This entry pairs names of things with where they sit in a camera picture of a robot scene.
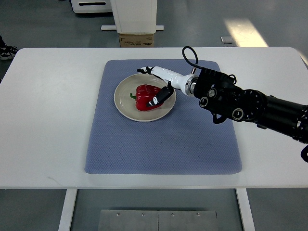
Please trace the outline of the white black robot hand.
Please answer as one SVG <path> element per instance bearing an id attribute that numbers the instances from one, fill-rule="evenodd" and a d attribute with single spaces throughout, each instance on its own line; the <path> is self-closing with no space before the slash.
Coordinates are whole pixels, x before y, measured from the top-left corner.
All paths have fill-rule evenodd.
<path id="1" fill-rule="evenodd" d="M 154 75 L 167 83 L 167 86 L 163 87 L 155 96 L 150 98 L 151 100 L 146 104 L 147 107 L 163 104 L 174 93 L 174 89 L 181 90 L 187 96 L 194 96 L 193 89 L 198 79 L 194 74 L 183 76 L 182 74 L 158 66 L 142 67 L 137 72 Z"/>

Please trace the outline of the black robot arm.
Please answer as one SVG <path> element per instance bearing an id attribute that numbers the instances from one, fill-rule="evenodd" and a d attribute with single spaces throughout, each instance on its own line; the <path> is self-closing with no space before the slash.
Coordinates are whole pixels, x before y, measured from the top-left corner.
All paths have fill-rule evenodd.
<path id="1" fill-rule="evenodd" d="M 236 76 L 201 67 L 198 79 L 189 86 L 201 108 L 208 110 L 213 123 L 226 119 L 255 123 L 262 129 L 271 129 L 302 143 L 308 142 L 308 107 L 298 103 L 267 96 L 258 90 L 244 90 L 236 86 Z"/>

